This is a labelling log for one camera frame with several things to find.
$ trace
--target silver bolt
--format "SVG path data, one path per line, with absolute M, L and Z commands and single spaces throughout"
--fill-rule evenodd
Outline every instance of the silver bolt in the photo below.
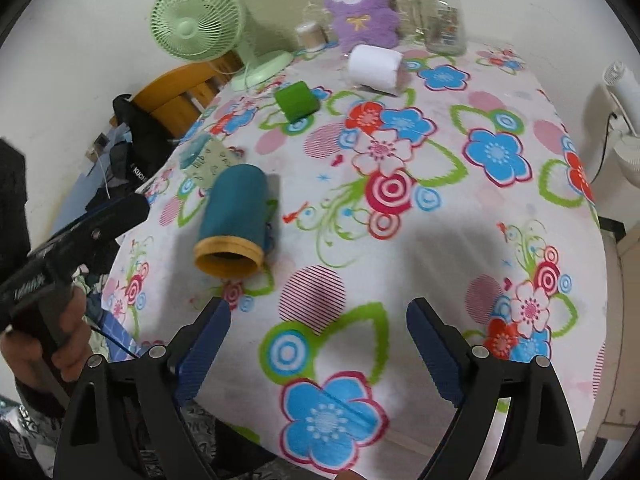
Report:
M 151 357 L 153 359 L 159 359 L 164 354 L 166 354 L 166 348 L 164 346 L 162 346 L 162 345 L 152 346 L 149 349 L 149 357 Z
M 543 355 L 536 355 L 536 364 L 541 368 L 548 368 L 548 366 L 551 364 L 551 361 Z
M 89 368 L 95 368 L 97 366 L 100 366 L 101 362 L 102 356 L 100 354 L 94 354 L 87 359 L 86 363 L 89 365 Z
M 482 345 L 476 345 L 471 349 L 471 353 L 478 359 L 487 359 L 489 357 L 489 351 Z

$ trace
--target fan base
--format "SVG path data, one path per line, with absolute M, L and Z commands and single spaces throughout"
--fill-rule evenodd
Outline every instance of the fan base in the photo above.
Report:
M 268 52 L 258 58 L 257 63 L 249 64 L 231 80 L 231 89 L 235 92 L 245 90 L 267 81 L 293 61 L 293 54 L 284 50 Z

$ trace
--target stuffed animal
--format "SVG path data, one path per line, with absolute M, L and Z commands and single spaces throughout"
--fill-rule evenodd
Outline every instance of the stuffed animal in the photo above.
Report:
M 348 54 L 361 43 L 393 48 L 398 45 L 398 13 L 389 0 L 324 0 L 334 16 L 332 23 L 342 51 Z

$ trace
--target handwritten note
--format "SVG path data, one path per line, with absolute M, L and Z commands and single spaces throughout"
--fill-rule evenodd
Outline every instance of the handwritten note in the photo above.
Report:
M 200 189 L 210 189 L 216 179 L 238 163 L 238 158 L 220 140 L 209 140 L 184 173 L 190 176 Z

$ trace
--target blue gripper pad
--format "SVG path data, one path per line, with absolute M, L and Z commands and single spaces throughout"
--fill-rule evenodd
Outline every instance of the blue gripper pad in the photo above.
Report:
M 464 397 L 460 387 L 460 368 L 415 300 L 407 306 L 406 326 L 438 393 L 458 408 Z
M 226 301 L 221 300 L 209 322 L 200 331 L 191 349 L 176 368 L 178 387 L 174 391 L 174 399 L 178 406 L 184 406 L 198 394 L 230 326 L 231 309 Z

